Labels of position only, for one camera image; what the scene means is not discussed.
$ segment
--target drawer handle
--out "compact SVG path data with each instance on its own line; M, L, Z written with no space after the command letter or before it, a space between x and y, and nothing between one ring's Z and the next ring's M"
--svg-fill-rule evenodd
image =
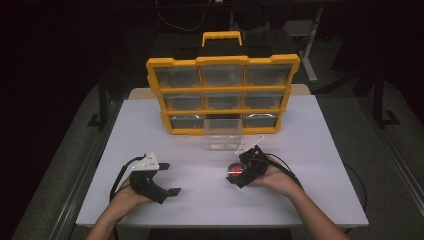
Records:
M205 32L203 33L202 47L205 46L206 39L226 39L237 38L241 46L241 35L239 31L224 31L224 32Z

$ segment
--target black cable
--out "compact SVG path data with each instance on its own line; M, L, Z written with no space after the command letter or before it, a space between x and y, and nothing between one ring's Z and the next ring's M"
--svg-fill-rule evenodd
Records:
M201 20L201 21L200 21L200 23L197 25L197 27L195 27L195 28L191 28L191 29L187 29L187 28L184 28L184 27L177 26L177 25L174 25L174 24L169 23L168 21L166 21L166 20L163 18L163 16L162 16L162 15L160 15L159 11L157 12L157 14L158 14L158 17L160 18L160 20L162 20L162 22L163 22L163 23L165 23L166 25L168 25L168 26L170 26L170 27L173 27L173 28L176 28L176 29L183 30L183 31L185 31L185 32L193 32L193 31L195 31L195 30L199 29L199 28L203 25L203 23L205 22L205 14L206 14L206 11L203 11L202 20Z
M274 155L274 154L272 154L272 153L264 153L264 154L265 154L265 155L270 155L270 156L272 156L272 157L277 158L277 159L278 159L278 160L280 160L280 161L281 161L284 165L286 165L287 169L288 169L290 172L293 172L293 171L290 169L289 165L287 165L287 163L283 161L283 159L279 158L278 156L276 156L276 155Z
M142 160L142 159L143 159L143 158L145 158L145 157L146 157L146 154L144 154L144 156L143 156L143 157L136 157L136 158L133 158L133 159L131 159L131 160L130 160L127 164L125 164L124 166L122 166L121 171L119 171L119 174L118 174L118 176L116 177L115 182L113 183L113 187L112 187L112 189L110 190L110 194L109 194L109 202L110 202L110 201L112 201L113 197L115 196L115 194L116 194L117 192L119 192L119 191L121 191L122 189L124 189L124 188L126 188L126 187L130 186L130 184L128 184L127 186L122 187L121 189L119 189L118 191L116 191L116 188L118 187L119 182L121 182L122 176L124 175L124 173L125 173L125 171L127 170L128 166L129 166L131 163L133 163L133 162L135 162L135 161L140 161L140 160ZM113 236L115 237L115 240L119 240L118 230L116 229L116 226L113 228Z
M271 161L271 160L263 160L263 159L258 159L258 158L249 158L249 161L256 161L256 162L264 162L267 163L271 166L274 166L276 168L278 168L279 170L281 170L283 173L287 174L287 176L289 176L297 185L299 185L299 187L301 187L303 189L302 184L300 183L299 179L296 177L296 175L294 174L294 172L292 172L291 170L288 170L286 168L284 168L282 165Z
M129 186L131 186L131 184L128 184L127 186L124 186L124 187L122 187L122 188L118 189L118 191L116 191L115 195L116 195L117 193L119 193L120 191L122 191L123 189L125 189L125 188L129 187Z
M353 173L353 175L355 175L355 177L358 179L358 181L359 181L359 184L361 185L361 188L362 188L362 193L363 193L363 195L364 195L364 203L363 203L363 205L362 205L362 209L364 210L364 212L366 211L366 209L367 209L367 205L368 205L368 194L367 194L367 189L365 188L365 184L364 184L364 182L362 181L362 179L359 177L359 175L358 175L358 173L356 173L356 171L355 170L353 170L353 168L351 167L351 166L349 166L347 163L345 163L345 162L343 162L342 161L342 163L343 163L343 165L347 168L347 169L349 169L352 173ZM349 228L349 229L347 229L344 233L349 233L350 231L352 231L352 229L353 228Z

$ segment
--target hand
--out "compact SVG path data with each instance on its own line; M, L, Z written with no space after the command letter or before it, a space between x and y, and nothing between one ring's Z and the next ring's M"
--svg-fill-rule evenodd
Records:
M115 225L141 204L151 202L145 196L137 194L130 186L127 178L119 187L118 192L113 197L102 215L97 219L96 224L87 235L87 240L109 239Z
M119 187L106 211L118 222L141 204L151 202L149 198L136 193L127 178Z
M290 197L291 193L302 190L287 174L271 165L268 165L268 169L263 176L256 178L249 185L265 186L285 197Z

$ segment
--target yellow storage organizer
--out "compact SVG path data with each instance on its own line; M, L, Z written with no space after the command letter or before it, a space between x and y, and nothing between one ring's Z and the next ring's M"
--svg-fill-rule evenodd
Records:
M280 130L299 64L288 35L270 30L161 34L146 67L170 134L203 135L208 119L259 134Z

